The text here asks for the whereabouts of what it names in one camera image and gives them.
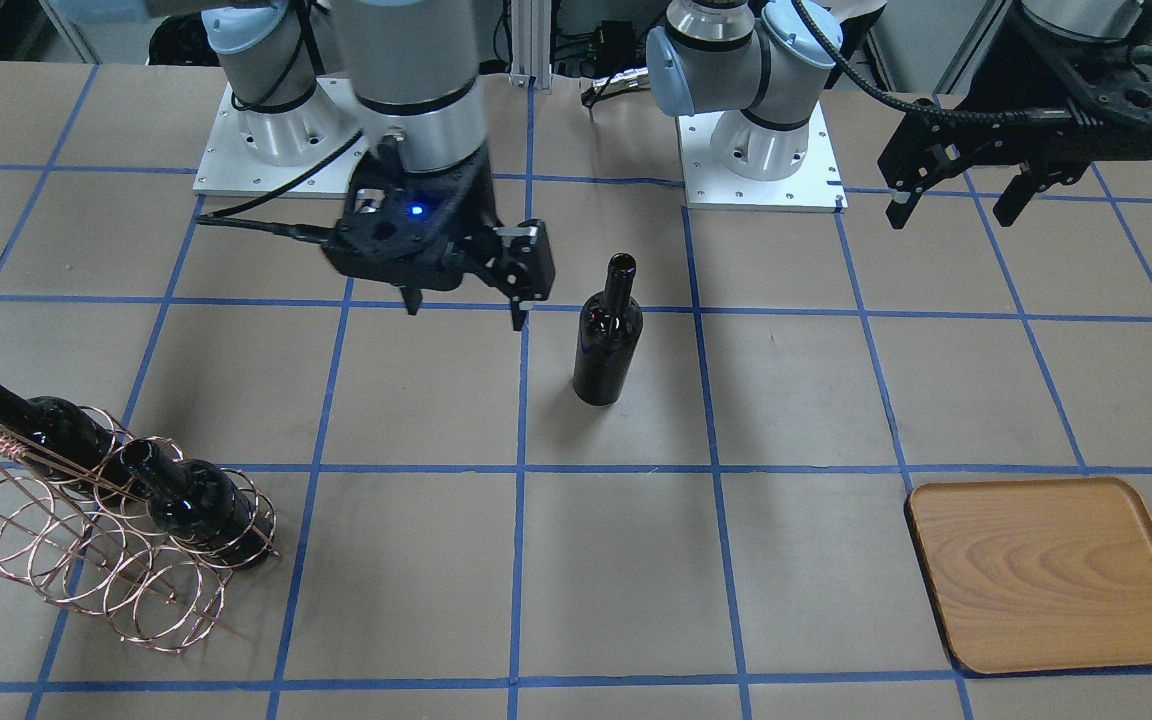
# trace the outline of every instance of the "brown tray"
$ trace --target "brown tray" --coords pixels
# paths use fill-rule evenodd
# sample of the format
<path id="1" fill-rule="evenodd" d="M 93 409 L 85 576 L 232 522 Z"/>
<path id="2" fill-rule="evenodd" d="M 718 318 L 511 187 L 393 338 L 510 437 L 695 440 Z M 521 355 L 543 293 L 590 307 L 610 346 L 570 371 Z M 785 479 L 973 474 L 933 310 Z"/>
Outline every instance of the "brown tray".
<path id="1" fill-rule="evenodd" d="M 1152 520 L 1129 484 L 931 483 L 908 511 L 945 641 L 970 670 L 1152 665 Z"/>

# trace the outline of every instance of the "copper wire rack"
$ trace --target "copper wire rack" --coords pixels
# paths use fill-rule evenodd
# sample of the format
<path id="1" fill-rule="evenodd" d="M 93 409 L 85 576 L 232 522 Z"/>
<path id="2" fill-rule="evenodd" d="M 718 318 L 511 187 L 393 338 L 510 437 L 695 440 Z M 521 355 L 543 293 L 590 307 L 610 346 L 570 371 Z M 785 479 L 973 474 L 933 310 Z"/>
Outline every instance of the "copper wire rack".
<path id="1" fill-rule="evenodd" d="M 221 561 L 161 532 L 145 498 L 101 477 L 116 450 L 136 439 L 113 415 L 83 407 L 113 433 L 105 460 L 81 468 L 0 425 L 0 577 L 31 588 L 44 601 L 104 619 L 123 642 L 166 653 L 183 652 L 221 623 L 234 568 L 256 553 L 278 555 L 278 515 L 241 470 L 223 468 L 251 500 L 247 531 L 265 546 L 250 558 Z M 152 437 L 185 454 L 169 438 Z M 45 478 L 44 469 L 71 479 Z M 257 525 L 268 521 L 270 532 Z"/>

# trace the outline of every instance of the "white mounting plate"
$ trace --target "white mounting plate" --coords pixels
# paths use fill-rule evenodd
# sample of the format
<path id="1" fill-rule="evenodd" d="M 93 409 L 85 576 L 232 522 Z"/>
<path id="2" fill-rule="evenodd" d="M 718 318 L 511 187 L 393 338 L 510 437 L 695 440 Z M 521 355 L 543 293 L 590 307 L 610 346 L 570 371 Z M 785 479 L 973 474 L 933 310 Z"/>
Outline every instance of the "white mounting plate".
<path id="1" fill-rule="evenodd" d="M 713 157 L 708 136 L 722 113 L 679 118 L 682 179 L 687 207 L 698 210 L 774 210 L 782 213 L 833 213 L 847 209 L 842 176 L 833 158 L 829 131 L 817 104 L 812 109 L 812 141 L 799 172 L 782 181 L 737 176 Z"/>
<path id="2" fill-rule="evenodd" d="M 362 128 L 358 118 L 358 101 L 353 99 L 353 88 L 344 78 L 319 78 L 329 99 L 340 108 L 346 120 L 346 132 L 338 142 L 347 141 L 349 135 Z M 211 126 L 207 146 L 202 151 L 198 161 L 198 174 L 194 179 L 196 195 L 219 195 L 229 197 L 252 197 L 264 195 L 282 183 L 291 181 L 298 174 L 314 167 L 314 164 L 338 149 L 333 143 L 324 143 L 323 154 L 303 165 L 279 168 L 256 159 L 247 150 L 247 141 L 238 131 L 238 112 L 229 105 L 229 86 L 225 86 L 220 96 L 220 108 L 215 111 L 215 122 Z M 294 187 L 285 197 L 344 197 L 349 187 L 353 167 L 367 150 L 367 138 L 359 138 L 351 151 L 320 169 L 313 177 Z"/>

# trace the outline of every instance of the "light blue joint cap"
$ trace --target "light blue joint cap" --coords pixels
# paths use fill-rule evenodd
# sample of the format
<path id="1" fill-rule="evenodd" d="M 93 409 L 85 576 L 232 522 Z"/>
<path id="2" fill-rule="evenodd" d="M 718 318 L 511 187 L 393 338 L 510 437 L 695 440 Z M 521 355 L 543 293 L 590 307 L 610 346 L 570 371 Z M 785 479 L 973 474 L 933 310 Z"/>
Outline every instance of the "light blue joint cap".
<path id="1" fill-rule="evenodd" d="M 287 14 L 287 0 L 274 0 L 268 8 L 220 8 L 202 13 L 207 44 L 218 55 L 242 53 L 274 32 Z"/>
<path id="2" fill-rule="evenodd" d="M 51 0 L 52 8 L 82 26 L 104 23 L 143 23 L 150 18 L 145 0 Z"/>
<path id="3" fill-rule="evenodd" d="M 812 0 L 803 0 L 808 14 L 812 15 L 812 21 L 820 28 L 820 32 L 829 38 L 833 46 L 842 46 L 842 26 L 838 20 Z M 772 0 L 763 8 L 763 23 L 772 31 L 772 37 L 781 41 L 786 50 L 794 53 L 804 63 L 813 65 L 820 69 L 833 67 L 833 58 L 820 47 L 819 41 L 812 37 L 806 23 L 799 17 L 799 13 L 794 9 L 790 0 Z"/>
<path id="4" fill-rule="evenodd" d="M 664 114 L 669 118 L 696 114 L 687 75 L 662 26 L 647 33 L 647 76 L 652 78 L 652 96 Z"/>

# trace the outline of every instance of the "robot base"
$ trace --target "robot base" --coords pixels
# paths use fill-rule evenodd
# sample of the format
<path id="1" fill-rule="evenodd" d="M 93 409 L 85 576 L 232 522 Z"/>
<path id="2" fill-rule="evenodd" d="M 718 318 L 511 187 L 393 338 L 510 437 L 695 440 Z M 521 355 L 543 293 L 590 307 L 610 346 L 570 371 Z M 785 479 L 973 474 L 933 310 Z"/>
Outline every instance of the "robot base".
<path id="1" fill-rule="evenodd" d="M 343 78 L 319 78 L 329 99 L 344 115 L 346 137 L 362 127 L 358 119 L 357 101 L 353 99 L 349 81 Z M 339 143 L 323 143 L 321 152 L 302 165 L 276 167 L 262 162 L 244 146 L 242 129 L 238 128 L 238 112 L 229 103 L 229 86 L 225 86 L 220 96 L 220 109 L 215 112 L 215 122 L 211 126 L 207 146 L 198 161 L 198 174 L 194 179 L 194 191 L 197 195 L 215 195 L 230 197 L 252 197 L 264 195 L 282 183 L 291 181 L 301 173 L 310 169 L 320 159 L 335 150 Z M 355 143 L 353 151 L 347 151 L 316 176 L 294 187 L 287 197 L 344 197 L 349 187 L 349 174 L 358 164 L 358 158 L 367 150 L 367 138 Z"/>
<path id="2" fill-rule="evenodd" d="M 687 207 L 698 210 L 772 210 L 782 213 L 835 213 L 847 209 L 842 177 L 824 126 L 820 105 L 812 111 L 812 145 L 799 169 L 782 181 L 737 176 L 713 157 L 708 136 L 722 113 L 679 118 L 682 177 Z"/>

